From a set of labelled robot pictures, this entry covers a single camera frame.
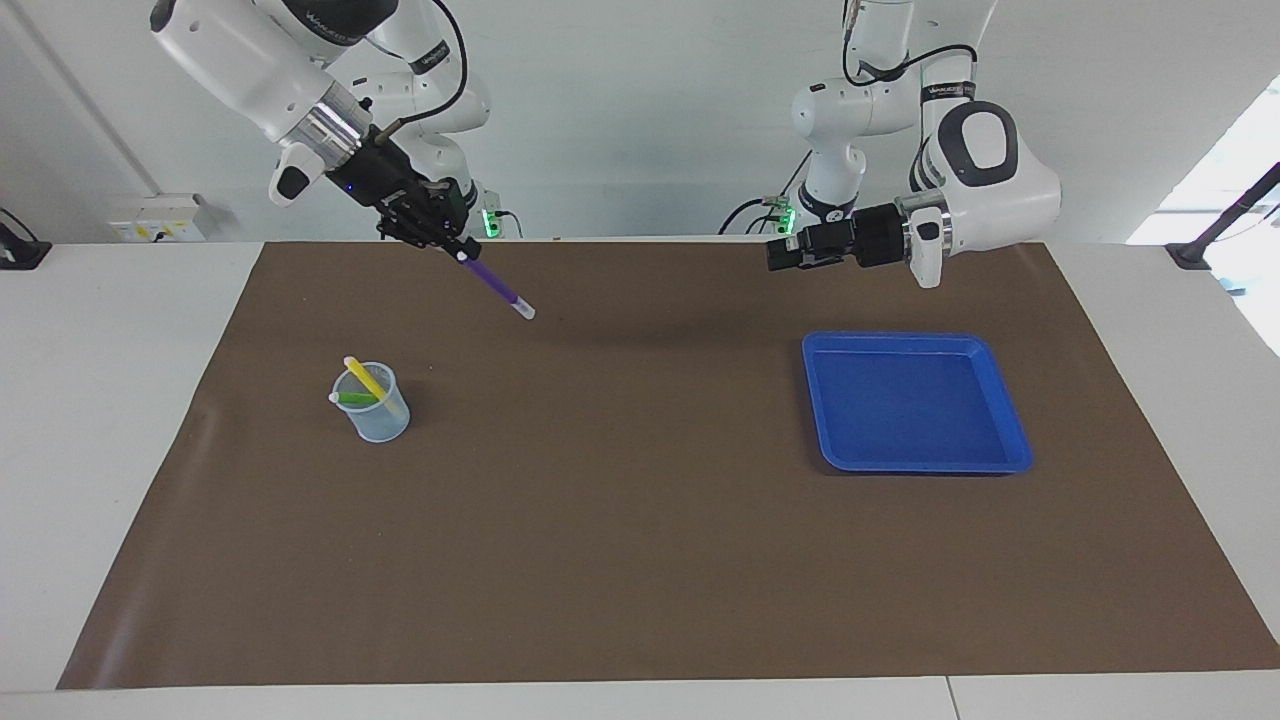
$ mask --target black stand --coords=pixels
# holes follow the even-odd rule
[[[1244,191],[1244,195],[1235,201],[1234,205],[1222,211],[1213,220],[1213,224],[1208,227],[1194,242],[1179,242],[1166,245],[1165,250],[1174,259],[1174,263],[1184,270],[1208,270],[1208,263],[1204,261],[1204,251],[1208,250],[1210,245],[1213,245],[1219,237],[1226,232],[1226,228],[1231,227],[1235,220],[1239,220],[1253,209],[1274,187],[1280,184],[1280,163],[1271,165],[1267,174],[1262,176],[1262,179],[1256,182],[1253,187]]]
[[[8,251],[0,254],[0,270],[35,270],[52,247],[47,242],[27,242],[13,234],[4,223],[0,223],[0,249]]]

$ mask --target green light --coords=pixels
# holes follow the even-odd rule
[[[778,222],[780,234],[791,234],[791,231],[796,227],[796,210],[795,208],[787,208],[787,214]]]
[[[494,215],[493,213],[490,213],[489,210],[485,210],[484,211],[484,229],[485,229],[485,234],[488,234],[490,240],[500,236],[502,234],[502,219],[498,218],[497,215]]]

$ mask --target power outlet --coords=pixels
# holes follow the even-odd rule
[[[123,242],[205,242],[215,224],[193,195],[161,195],[122,202],[109,220]]]

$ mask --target black cable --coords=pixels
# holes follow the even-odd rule
[[[782,186],[782,192],[778,195],[782,197],[787,196],[787,191],[791,190],[791,183],[796,182],[796,178],[800,177],[800,170],[804,169],[804,164],[809,161],[809,158],[813,158],[813,150],[805,152],[804,159],[800,160],[799,165],[796,165],[796,172],[791,173],[791,179],[787,181],[787,184]]]
[[[915,164],[924,155],[924,143],[928,142],[924,137],[924,104],[920,102],[920,145],[915,150],[915,158],[911,158],[911,165],[906,169],[908,182],[911,179],[911,173],[915,172]]]
[[[753,232],[755,232],[755,223],[760,223],[760,229],[763,231],[764,225],[767,225],[769,223],[769,217],[768,215],[762,215],[762,217],[751,220],[751,224],[746,225],[746,234],[751,234]]]
[[[867,65],[868,68],[870,68],[874,72],[876,77],[873,77],[872,79],[865,81],[865,82],[859,82],[859,81],[854,79],[854,76],[849,74],[849,37],[846,37],[845,38],[844,58],[842,58],[842,60],[844,60],[844,68],[845,68],[845,79],[849,81],[849,85],[851,85],[854,87],[868,87],[868,86],[876,85],[878,82],[884,82],[886,78],[897,79],[897,77],[900,77],[904,70],[906,70],[908,68],[910,68],[911,65],[914,65],[916,63],[923,63],[924,60],[928,60],[929,58],[934,58],[934,56],[941,55],[943,53],[955,53],[957,50],[963,50],[963,51],[968,53],[969,58],[972,58],[972,60],[974,63],[978,61],[978,50],[975,50],[973,47],[973,45],[960,45],[960,44],[957,44],[957,45],[943,45],[942,47],[934,47],[933,50],[929,50],[924,55],[920,55],[920,56],[916,56],[916,58],[911,58],[910,60],[902,60],[896,68],[891,68],[891,69],[887,69],[887,70],[882,70],[879,68],[873,68],[870,65]]]
[[[32,242],[40,242],[40,238],[36,237],[36,233],[31,232],[31,228],[27,227],[27,223],[19,220],[18,215],[14,215],[13,213],[10,213],[9,210],[5,210],[4,208],[0,208],[0,213],[4,213],[5,215],[9,217],[10,220],[18,223],[18,227],[20,227],[22,229],[27,231],[27,234],[31,236],[31,241]]]
[[[365,42],[367,42],[367,44],[372,45],[374,47],[376,47],[383,55],[390,55],[392,58],[396,58],[397,60],[404,60],[403,56],[401,56],[401,55],[398,55],[396,53],[392,53],[390,50],[388,50],[388,49],[383,47],[381,45],[374,42],[371,38],[366,37]]]
[[[444,0],[431,0],[431,1],[435,3],[435,6],[439,8],[442,13],[444,13],[445,19],[449,20],[449,26],[453,28],[454,37],[458,38],[458,55],[462,56],[462,78],[458,79],[458,90],[453,92],[452,97],[449,97],[436,108],[426,110],[425,113],[419,113],[416,115],[408,115],[401,118],[394,123],[392,123],[390,126],[388,126],[388,128],[384,129],[383,133],[374,140],[376,145],[385,145],[387,141],[390,140],[392,136],[399,132],[399,129],[404,126],[425,120],[428,118],[434,118],[435,115],[444,113],[449,108],[454,106],[458,102],[458,100],[462,99],[462,94],[467,91],[467,79],[470,78],[471,67],[470,61],[467,60],[467,42],[466,40],[462,38],[462,28],[458,27],[457,18],[454,18],[453,13],[449,12],[449,8],[448,5],[444,4]]]
[[[728,227],[731,224],[733,224],[733,220],[736,220],[739,215],[741,215],[742,213],[745,213],[746,210],[749,210],[750,208],[754,208],[756,205],[764,205],[764,199],[763,197],[756,197],[755,200],[748,200],[746,202],[739,205],[736,210],[733,210],[732,213],[730,213],[728,219],[724,220],[724,224],[721,225],[719,232],[716,233],[716,234],[724,234],[724,231],[727,231]]]
[[[525,225],[520,224],[520,215],[512,213],[511,210],[498,210],[494,215],[516,220],[516,229],[520,232],[520,240],[525,240]]]
[[[764,234],[764,231],[769,225],[769,223],[776,223],[776,222],[778,222],[782,218],[780,218],[777,215],[762,215],[762,217],[751,220],[751,224],[746,225],[746,234],[751,234],[751,231],[755,228],[755,223],[760,223],[760,229],[759,229],[758,234]]]

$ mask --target plastic cup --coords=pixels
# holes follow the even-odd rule
[[[390,442],[398,438],[404,428],[408,428],[408,404],[404,402],[399,384],[396,383],[396,373],[390,368],[381,363],[364,363],[364,365],[369,374],[378,380],[378,384],[387,391],[387,398],[365,407],[339,404],[338,409],[347,414],[351,424],[356,425],[356,432],[365,442]],[[351,370],[347,370],[333,383],[333,392],[367,393],[369,389],[356,379],[356,375],[351,374]]]

